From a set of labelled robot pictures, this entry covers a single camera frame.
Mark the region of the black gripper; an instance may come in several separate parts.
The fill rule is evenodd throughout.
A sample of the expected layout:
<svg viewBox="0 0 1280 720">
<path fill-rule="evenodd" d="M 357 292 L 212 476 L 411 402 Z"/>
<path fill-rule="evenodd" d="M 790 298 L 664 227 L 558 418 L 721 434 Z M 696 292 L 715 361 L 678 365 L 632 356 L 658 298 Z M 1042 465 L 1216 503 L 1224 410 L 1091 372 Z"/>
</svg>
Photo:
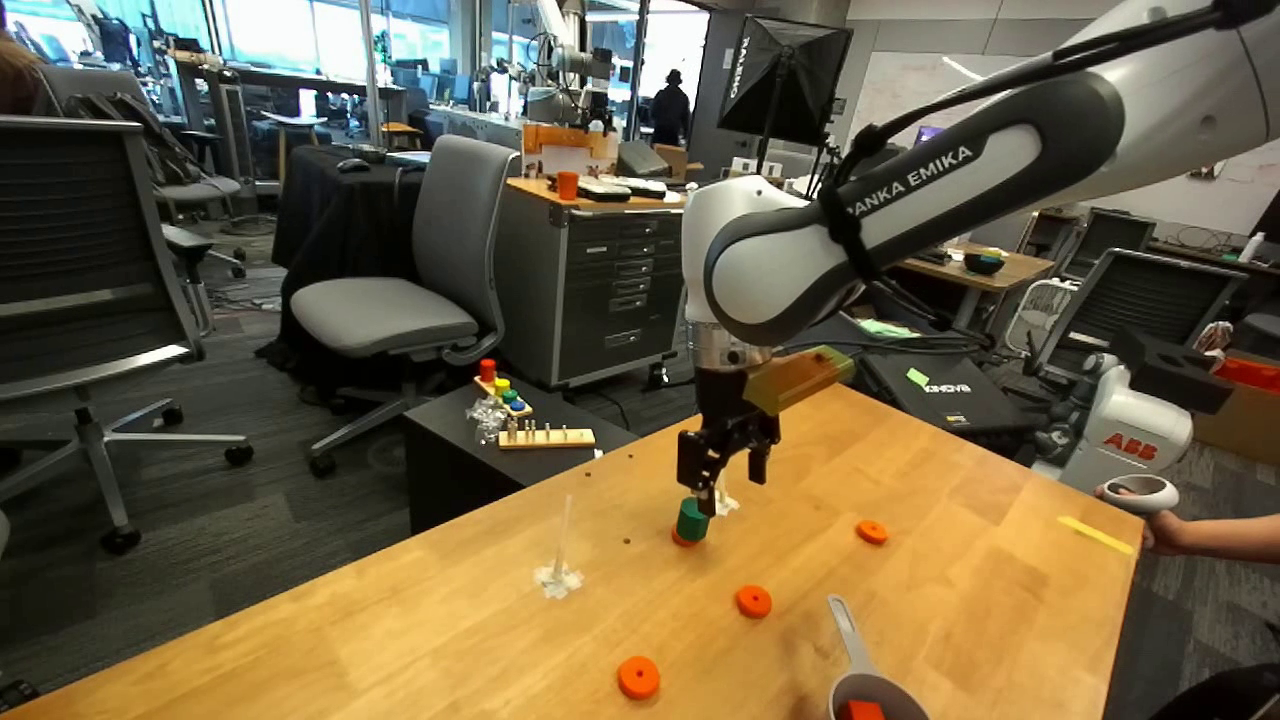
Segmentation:
<svg viewBox="0 0 1280 720">
<path fill-rule="evenodd" d="M 696 372 L 702 429 L 678 439 L 678 481 L 702 501 L 715 501 L 721 467 L 743 452 L 750 481 L 769 483 L 769 455 L 780 444 L 780 418 L 743 398 L 743 372 Z"/>
</svg>

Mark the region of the white ABB robot base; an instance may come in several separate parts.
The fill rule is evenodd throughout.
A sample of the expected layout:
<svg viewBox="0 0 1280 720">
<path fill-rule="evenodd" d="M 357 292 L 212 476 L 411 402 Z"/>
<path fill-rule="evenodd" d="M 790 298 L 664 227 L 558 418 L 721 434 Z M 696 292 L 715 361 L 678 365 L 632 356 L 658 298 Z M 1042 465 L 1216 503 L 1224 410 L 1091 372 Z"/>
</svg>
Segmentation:
<svg viewBox="0 0 1280 720">
<path fill-rule="evenodd" d="M 1062 481 L 1099 496 L 1099 483 L 1114 476 L 1166 476 L 1191 444 L 1191 417 L 1174 398 L 1140 392 L 1114 350 L 1090 356 L 1084 372 L 1091 379 L 1091 398 Z"/>
</svg>

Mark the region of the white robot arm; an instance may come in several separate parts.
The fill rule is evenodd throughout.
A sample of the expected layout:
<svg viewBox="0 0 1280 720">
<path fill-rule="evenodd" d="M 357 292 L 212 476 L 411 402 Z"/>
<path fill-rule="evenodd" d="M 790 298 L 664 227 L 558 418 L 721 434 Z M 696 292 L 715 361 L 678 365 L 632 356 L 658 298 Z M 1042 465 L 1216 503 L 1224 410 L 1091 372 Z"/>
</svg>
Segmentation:
<svg viewBox="0 0 1280 720">
<path fill-rule="evenodd" d="M 1280 137 L 1277 0 L 1119 0 L 1062 48 L 954 94 L 940 137 L 863 129 L 808 201 L 762 176 L 684 203 L 684 314 L 702 423 L 678 481 L 715 501 L 729 458 L 769 470 L 780 410 L 754 397 L 777 346 L 886 266 L 1015 207 L 1132 193 Z"/>
</svg>

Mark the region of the operator hand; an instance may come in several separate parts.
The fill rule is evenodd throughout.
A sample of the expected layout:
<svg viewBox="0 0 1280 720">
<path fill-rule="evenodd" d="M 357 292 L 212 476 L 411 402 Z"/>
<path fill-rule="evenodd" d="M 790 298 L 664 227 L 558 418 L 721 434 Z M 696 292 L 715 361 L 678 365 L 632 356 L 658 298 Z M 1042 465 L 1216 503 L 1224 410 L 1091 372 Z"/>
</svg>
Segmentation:
<svg viewBox="0 0 1280 720">
<path fill-rule="evenodd" d="M 1190 549 L 1190 521 L 1178 511 L 1152 511 L 1150 514 L 1150 542 L 1166 551 L 1186 551 Z"/>
</svg>

